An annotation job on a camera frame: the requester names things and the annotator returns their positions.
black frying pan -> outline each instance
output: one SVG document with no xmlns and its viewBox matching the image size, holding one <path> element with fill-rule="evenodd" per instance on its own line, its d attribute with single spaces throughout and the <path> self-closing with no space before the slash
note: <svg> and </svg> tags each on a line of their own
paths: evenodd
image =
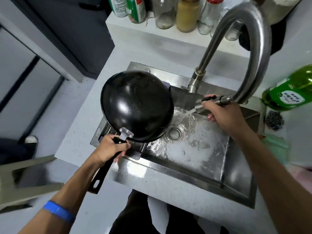
<svg viewBox="0 0 312 234">
<path fill-rule="evenodd" d="M 115 143 L 151 142 L 160 138 L 171 123 L 174 104 L 170 85 L 145 71 L 123 71 L 113 75 L 101 92 L 101 107 L 110 126 L 120 132 Z M 116 153 L 101 167 L 91 182 L 89 192 L 97 194 Z"/>
</svg>

drain strainer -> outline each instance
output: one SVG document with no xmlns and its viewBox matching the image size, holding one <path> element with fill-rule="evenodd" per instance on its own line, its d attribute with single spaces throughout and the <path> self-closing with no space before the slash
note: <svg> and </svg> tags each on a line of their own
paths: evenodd
<svg viewBox="0 0 312 234">
<path fill-rule="evenodd" d="M 166 138 L 170 141 L 183 140 L 184 137 L 185 132 L 181 125 L 171 125 L 166 131 Z"/>
</svg>

stainless steel sink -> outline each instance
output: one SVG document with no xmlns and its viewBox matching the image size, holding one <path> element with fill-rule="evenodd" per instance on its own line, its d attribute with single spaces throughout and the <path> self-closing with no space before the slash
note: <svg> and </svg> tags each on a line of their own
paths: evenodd
<svg viewBox="0 0 312 234">
<path fill-rule="evenodd" d="M 201 82 L 196 94 L 188 93 L 187 77 L 134 62 L 128 70 L 146 70 L 170 83 L 175 112 L 171 126 L 160 139 L 134 144 L 141 157 L 132 151 L 126 159 L 254 208 L 256 183 L 237 144 L 216 123 L 208 122 L 206 115 L 193 113 L 184 117 L 205 94 L 235 92 Z M 262 132 L 266 107 L 260 99 L 251 97 L 241 110 L 248 125 L 255 132 Z M 104 133 L 116 133 L 108 124 L 104 125 L 105 119 L 101 123 L 106 128 Z M 96 145 L 103 126 L 91 144 Z"/>
</svg>

frying pan handle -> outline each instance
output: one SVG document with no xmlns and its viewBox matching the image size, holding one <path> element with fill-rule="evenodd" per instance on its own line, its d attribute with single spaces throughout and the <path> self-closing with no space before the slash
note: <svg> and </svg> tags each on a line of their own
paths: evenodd
<svg viewBox="0 0 312 234">
<path fill-rule="evenodd" d="M 114 137 L 114 138 L 113 138 L 113 141 L 114 141 L 114 143 L 117 143 L 117 144 L 118 144 L 118 143 L 126 143 L 126 141 L 119 139 L 119 137 Z M 97 193 L 99 192 L 99 189 L 101 188 L 101 186 L 102 186 L 102 184 L 103 184 L 104 178 L 106 177 L 106 174 L 108 173 L 108 170 L 110 169 L 110 166 L 112 165 L 112 163 L 113 163 L 115 157 L 117 157 L 120 153 L 121 153 L 121 151 L 115 153 L 115 155 L 114 155 L 113 157 L 111 157 L 108 161 L 106 161 L 106 162 L 104 163 L 104 166 L 102 166 L 102 167 L 98 170 L 96 176 L 93 178 L 93 180 L 91 181 L 91 184 L 90 184 L 90 186 L 89 186 L 88 191 L 89 191 L 90 193 L 97 194 Z"/>
</svg>

green bottle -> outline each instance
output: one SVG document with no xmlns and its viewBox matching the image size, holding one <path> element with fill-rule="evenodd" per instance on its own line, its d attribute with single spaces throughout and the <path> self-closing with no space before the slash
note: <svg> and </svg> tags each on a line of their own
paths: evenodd
<svg viewBox="0 0 312 234">
<path fill-rule="evenodd" d="M 262 94 L 262 101 L 277 111 L 287 111 L 312 101 L 312 65 L 301 67 Z"/>
</svg>

